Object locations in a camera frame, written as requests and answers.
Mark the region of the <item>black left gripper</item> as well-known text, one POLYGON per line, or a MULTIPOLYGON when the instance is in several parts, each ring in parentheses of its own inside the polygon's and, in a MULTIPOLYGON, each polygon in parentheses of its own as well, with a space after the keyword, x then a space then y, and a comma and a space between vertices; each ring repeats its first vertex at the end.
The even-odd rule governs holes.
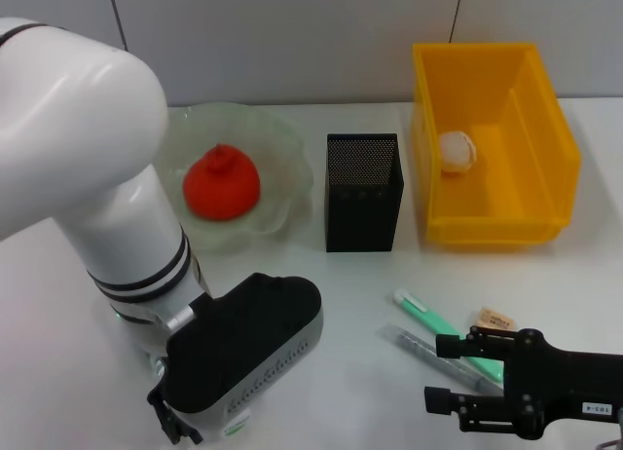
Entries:
POLYGON ((147 402, 155 409, 162 431, 172 444, 178 444, 182 438, 189 438, 194 444, 201 444, 201 434, 169 409, 163 396, 163 382, 161 379, 147 394, 147 402))

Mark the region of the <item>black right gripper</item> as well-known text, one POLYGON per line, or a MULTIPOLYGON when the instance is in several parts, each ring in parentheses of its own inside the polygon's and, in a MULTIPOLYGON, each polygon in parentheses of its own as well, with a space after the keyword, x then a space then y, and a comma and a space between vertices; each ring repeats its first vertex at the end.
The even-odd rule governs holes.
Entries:
POLYGON ((534 329, 519 332, 472 326, 461 339, 438 334, 436 354, 504 362, 503 389, 464 394, 425 387, 425 410, 458 415, 461 431, 514 431, 541 438, 546 427, 572 419, 618 424, 622 411, 622 356, 572 352, 550 345, 534 329))

